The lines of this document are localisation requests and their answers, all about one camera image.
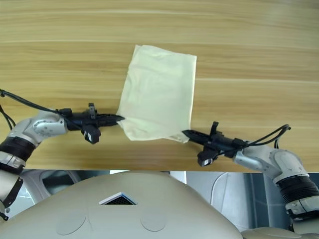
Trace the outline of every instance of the fabric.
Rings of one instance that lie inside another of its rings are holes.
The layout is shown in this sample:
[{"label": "fabric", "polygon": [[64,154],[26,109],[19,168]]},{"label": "fabric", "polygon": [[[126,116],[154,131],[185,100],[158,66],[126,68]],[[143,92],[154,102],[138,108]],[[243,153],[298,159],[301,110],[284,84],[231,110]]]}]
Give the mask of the fabric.
[{"label": "fabric", "polygon": [[196,56],[154,46],[135,46],[117,114],[130,140],[168,138],[187,142]]}]

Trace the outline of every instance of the cream cloth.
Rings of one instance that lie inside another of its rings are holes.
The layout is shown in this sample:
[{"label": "cream cloth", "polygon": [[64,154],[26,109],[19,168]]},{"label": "cream cloth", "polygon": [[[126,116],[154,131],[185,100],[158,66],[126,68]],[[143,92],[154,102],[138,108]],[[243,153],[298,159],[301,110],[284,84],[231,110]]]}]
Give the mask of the cream cloth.
[{"label": "cream cloth", "polygon": [[130,140],[168,138],[187,142],[196,56],[154,46],[135,46],[117,114]]}]

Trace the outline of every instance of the wooden table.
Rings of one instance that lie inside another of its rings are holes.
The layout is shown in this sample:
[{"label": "wooden table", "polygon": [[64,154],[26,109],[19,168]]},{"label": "wooden table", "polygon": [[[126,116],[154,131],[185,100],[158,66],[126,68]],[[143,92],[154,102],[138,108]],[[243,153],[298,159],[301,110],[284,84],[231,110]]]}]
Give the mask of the wooden table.
[{"label": "wooden table", "polygon": [[[216,120],[254,140],[289,123],[280,146],[319,171],[317,0],[0,0],[0,87],[46,107],[116,113],[135,44],[198,56],[193,129]],[[37,113],[0,103],[16,121]],[[222,157],[200,168],[200,149],[131,142],[114,126],[96,145],[79,132],[48,139],[27,167],[247,171]]]}]

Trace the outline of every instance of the cable connector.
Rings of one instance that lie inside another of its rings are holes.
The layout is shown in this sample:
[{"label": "cable connector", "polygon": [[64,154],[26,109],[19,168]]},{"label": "cable connector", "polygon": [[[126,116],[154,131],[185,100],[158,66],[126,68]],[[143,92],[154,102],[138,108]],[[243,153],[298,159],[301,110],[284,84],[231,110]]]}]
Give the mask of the cable connector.
[{"label": "cable connector", "polygon": [[4,90],[3,90],[3,89],[0,89],[0,96],[1,96],[1,97],[5,97],[5,95],[4,95]]}]

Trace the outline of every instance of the vent grille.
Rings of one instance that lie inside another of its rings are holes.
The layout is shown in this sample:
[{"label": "vent grille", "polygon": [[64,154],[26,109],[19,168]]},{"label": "vent grille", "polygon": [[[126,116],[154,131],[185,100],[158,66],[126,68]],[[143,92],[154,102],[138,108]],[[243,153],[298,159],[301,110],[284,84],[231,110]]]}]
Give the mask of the vent grille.
[{"label": "vent grille", "polygon": [[100,205],[136,205],[136,202],[123,192],[117,193],[111,197],[100,201]]}]

